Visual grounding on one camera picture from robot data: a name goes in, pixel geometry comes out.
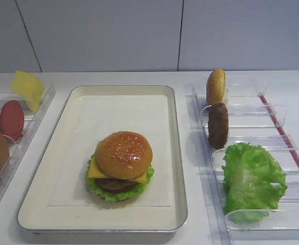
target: fake food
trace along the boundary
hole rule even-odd
[[[13,140],[22,136],[24,125],[23,109],[18,101],[8,101],[4,104],[0,113],[0,132]]]
[[[36,112],[38,110],[45,88],[37,76],[18,70],[10,88],[26,100],[31,111]]]
[[[269,152],[241,142],[229,146],[223,159],[225,214],[240,209],[278,208],[288,188],[286,174]],[[230,219],[235,223],[253,223],[265,216],[268,211],[239,211],[230,214]]]
[[[229,91],[226,87],[226,72],[222,69],[215,69],[211,72],[206,82],[207,105],[224,102],[227,104]]]
[[[86,184],[106,201],[138,197],[154,174],[152,158],[152,148],[141,134],[113,133],[97,144],[88,162]]]
[[[209,111],[209,142],[215,149],[222,149],[228,140],[229,117],[224,103],[220,102],[211,106]]]

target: wall seam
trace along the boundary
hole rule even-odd
[[[23,19],[23,17],[22,17],[22,13],[21,13],[21,11],[20,11],[20,7],[19,7],[19,5],[18,5],[18,2],[17,2],[17,0],[15,0],[15,2],[16,2],[17,9],[18,9],[18,11],[19,11],[19,15],[20,15],[20,18],[21,18],[21,21],[22,21],[23,27],[24,27],[24,29],[25,29],[25,32],[26,32],[26,34],[27,34],[28,41],[29,41],[29,43],[30,43],[30,44],[31,44],[31,46],[32,46],[32,49],[33,49],[33,52],[34,52],[34,55],[35,55],[35,58],[36,58],[36,61],[37,61],[38,67],[39,67],[40,71],[41,71],[41,72],[43,72],[43,71],[42,71],[41,64],[39,63],[38,57],[37,57],[37,55],[36,55],[36,51],[35,51],[35,48],[34,48],[34,46],[33,46],[33,43],[32,43],[32,40],[31,40],[31,37],[30,37],[30,35],[29,35],[28,29],[27,29],[27,27],[26,27],[25,21],[24,21],[24,19]]]
[[[183,23],[183,18],[184,18],[184,4],[185,4],[185,0],[182,0],[177,71],[179,71],[179,62],[180,62],[182,23]]]

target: white tray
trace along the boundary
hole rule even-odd
[[[87,190],[87,161],[98,141],[128,130],[153,149],[155,173],[136,200],[109,203]],[[17,215],[33,232],[175,232],[186,221],[174,92],[167,86],[74,89]]]

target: tray rim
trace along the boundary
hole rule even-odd
[[[72,93],[79,88],[82,87],[166,87],[168,88],[171,92],[172,92],[172,101],[173,101],[173,107],[174,107],[174,116],[173,116],[173,120],[176,123],[176,135],[177,135],[177,141],[178,141],[178,157],[180,159],[180,172],[181,172],[181,181],[182,181],[182,193],[183,196],[185,197],[184,199],[184,204],[185,204],[185,217],[182,221],[177,222],[177,226],[172,228],[172,229],[29,229],[24,227],[20,221],[19,221],[19,213],[21,210],[21,207],[24,203],[24,200],[27,196],[27,193],[29,192],[29,189],[31,187],[31,184],[34,180],[34,177],[36,175],[36,172],[40,166],[40,163],[44,157],[44,154],[46,152],[46,149],[48,148],[48,145],[53,137],[53,134],[56,130],[56,127],[62,117],[62,114],[64,112],[64,109],[66,108],[66,105],[72,95]],[[182,155],[181,155],[181,144],[180,144],[180,134],[179,134],[179,124],[178,124],[178,114],[177,114],[177,105],[176,105],[176,96],[175,96],[175,91],[172,87],[168,86],[168,85],[80,85],[75,87],[74,89],[72,89],[67,97],[67,99],[65,100],[62,109],[60,110],[60,114],[55,122],[55,126],[53,127],[53,129],[51,130],[50,133],[50,137],[48,138],[46,144],[43,147],[43,151],[37,161],[37,164],[35,166],[35,169],[30,177],[30,180],[27,184],[27,188],[24,191],[23,196],[21,197],[21,200],[18,204],[18,208],[16,211],[16,215],[15,215],[15,219],[16,222],[18,224],[18,226],[27,232],[33,232],[33,233],[69,233],[69,232],[74,232],[74,233],[159,233],[159,234],[172,234],[177,232],[180,228],[182,228],[187,220],[188,220],[188,204],[187,204],[187,193],[186,193],[186,186],[185,186],[185,179],[184,179],[184,168],[183,168],[183,164],[182,164]]]

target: tomato slice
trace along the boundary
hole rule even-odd
[[[0,113],[0,132],[18,140],[22,136],[24,114],[20,103],[16,100],[4,104]]]

